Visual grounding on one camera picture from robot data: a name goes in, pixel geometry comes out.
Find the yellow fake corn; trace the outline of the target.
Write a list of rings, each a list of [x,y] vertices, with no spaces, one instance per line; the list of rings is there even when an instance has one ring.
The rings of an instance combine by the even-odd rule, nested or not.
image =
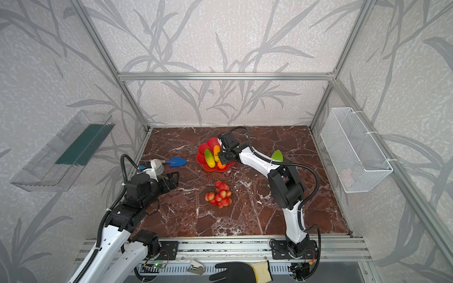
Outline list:
[[[214,153],[214,160],[217,164],[217,168],[218,169],[223,169],[226,167],[226,165],[222,164],[220,158],[219,158],[219,153],[221,151],[221,147],[219,145],[215,145],[214,146],[214,150],[213,150],[213,153]]]

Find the red fake grape bunch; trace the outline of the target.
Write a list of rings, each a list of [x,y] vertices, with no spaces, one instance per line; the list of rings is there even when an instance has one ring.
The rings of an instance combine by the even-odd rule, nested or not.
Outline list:
[[[231,196],[230,186],[225,181],[219,180],[214,184],[212,190],[205,194],[204,199],[212,206],[217,206],[221,209],[232,204]]]

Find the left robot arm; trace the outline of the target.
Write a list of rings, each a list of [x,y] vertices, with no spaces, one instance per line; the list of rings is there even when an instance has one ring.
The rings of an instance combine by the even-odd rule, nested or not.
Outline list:
[[[158,175],[154,167],[140,167],[127,154],[121,155],[120,167],[122,192],[107,208],[96,242],[71,283],[122,283],[142,260],[162,250],[156,233],[135,229],[151,204],[179,186],[179,172]]]

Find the black gloved hand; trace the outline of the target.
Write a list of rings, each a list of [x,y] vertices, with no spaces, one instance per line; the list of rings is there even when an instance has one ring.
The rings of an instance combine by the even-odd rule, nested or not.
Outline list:
[[[215,265],[221,272],[212,274],[209,280],[214,283],[256,283],[257,278],[251,265],[243,262],[223,262]]]

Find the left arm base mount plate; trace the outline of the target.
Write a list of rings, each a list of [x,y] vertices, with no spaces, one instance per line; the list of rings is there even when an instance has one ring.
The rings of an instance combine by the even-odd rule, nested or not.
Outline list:
[[[156,260],[174,261],[178,252],[178,241],[160,241],[161,251]]]

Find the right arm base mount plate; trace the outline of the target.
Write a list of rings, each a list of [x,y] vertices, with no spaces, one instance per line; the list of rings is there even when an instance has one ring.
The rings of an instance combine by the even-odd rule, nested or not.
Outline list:
[[[286,240],[270,239],[269,246],[273,259],[304,259],[312,261],[319,256],[317,242],[312,239],[305,239],[299,244]]]

